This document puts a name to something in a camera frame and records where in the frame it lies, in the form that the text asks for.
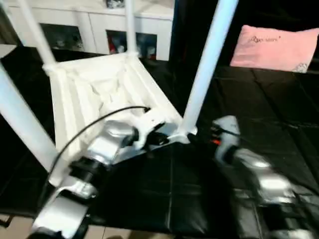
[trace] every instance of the pink pillow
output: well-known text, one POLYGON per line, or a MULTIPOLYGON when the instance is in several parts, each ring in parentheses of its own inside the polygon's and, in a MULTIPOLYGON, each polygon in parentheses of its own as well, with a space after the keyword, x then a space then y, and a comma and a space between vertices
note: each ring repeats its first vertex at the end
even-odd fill
POLYGON ((304 73, 318 34, 319 28, 290 32, 244 25, 230 65, 304 73))

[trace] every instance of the black table surface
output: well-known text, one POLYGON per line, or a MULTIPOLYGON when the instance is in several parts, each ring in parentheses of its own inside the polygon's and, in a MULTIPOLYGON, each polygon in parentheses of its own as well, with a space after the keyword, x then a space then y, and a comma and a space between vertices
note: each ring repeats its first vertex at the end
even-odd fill
MULTIPOLYGON (((58 61, 96 56, 53 53, 58 61)), ((1 62, 54 139, 49 79, 36 50, 18 47, 1 62)), ((172 71, 166 62, 142 62, 182 115, 194 68, 172 71)), ((199 142, 208 140, 211 121, 226 115, 237 117, 243 146, 262 152, 294 183, 319 191, 318 75, 218 67, 197 123, 199 142)), ((3 118, 1 132, 0 213, 34 217, 46 172, 3 118)), ((245 184, 232 168, 217 167, 202 145, 175 143, 154 151, 152 159, 142 155, 117 165, 97 198, 92 224, 206 238, 260 237, 263 225, 256 223, 254 205, 237 197, 245 184)), ((317 210, 311 207, 314 223, 317 210)))

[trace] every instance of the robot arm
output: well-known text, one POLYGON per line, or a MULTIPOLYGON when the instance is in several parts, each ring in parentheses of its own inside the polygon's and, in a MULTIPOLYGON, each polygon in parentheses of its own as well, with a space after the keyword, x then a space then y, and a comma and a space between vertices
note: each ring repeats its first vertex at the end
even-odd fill
POLYGON ((265 157, 239 147, 239 129, 234 116, 214 122, 213 135, 220 145, 215 158, 233 166, 244 179, 268 228, 271 239, 313 239, 298 210, 293 186, 274 170, 265 157))
POLYGON ((36 217, 29 239, 81 239, 87 230, 87 212, 103 186, 121 148, 138 140, 136 128, 107 121, 70 173, 52 193, 36 217))

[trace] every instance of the black leather surface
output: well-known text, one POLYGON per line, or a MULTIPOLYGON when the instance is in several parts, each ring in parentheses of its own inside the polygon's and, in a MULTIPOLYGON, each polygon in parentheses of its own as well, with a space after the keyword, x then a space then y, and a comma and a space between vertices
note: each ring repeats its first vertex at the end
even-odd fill
MULTIPOLYGON (((58 61, 93 56, 61 50, 54 55, 58 61)), ((49 80, 35 49, 17 48, 2 63, 54 138, 49 80)), ((193 80, 190 67, 172 72, 165 62, 143 63, 182 114, 193 80)), ((197 124, 199 142, 208 140, 212 120, 235 115, 250 142, 243 146, 262 152, 294 182, 319 191, 317 78, 217 68, 197 124)), ((34 217, 46 173, 3 119, 1 129, 8 147, 1 149, 0 213, 34 217)), ((211 157, 202 143, 176 143, 156 150, 153 159, 142 155, 117 165, 97 199, 92 223, 206 238, 258 237, 250 201, 240 202, 233 193, 245 185, 231 168, 218 170, 211 157)))

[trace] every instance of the tiled floor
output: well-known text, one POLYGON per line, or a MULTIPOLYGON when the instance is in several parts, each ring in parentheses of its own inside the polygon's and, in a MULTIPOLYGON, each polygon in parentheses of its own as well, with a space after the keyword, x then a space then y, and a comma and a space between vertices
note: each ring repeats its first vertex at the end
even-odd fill
MULTIPOLYGON (((6 218, 7 216, 0 215, 1 220, 6 218)), ((15 217, 7 229, 0 228, 0 239, 26 239, 31 225, 32 219, 15 217)), ((90 226, 85 239, 173 239, 173 236, 90 226)))
POLYGON ((0 58, 9 54, 11 51, 15 49, 15 47, 16 47, 15 45, 0 44, 0 58))

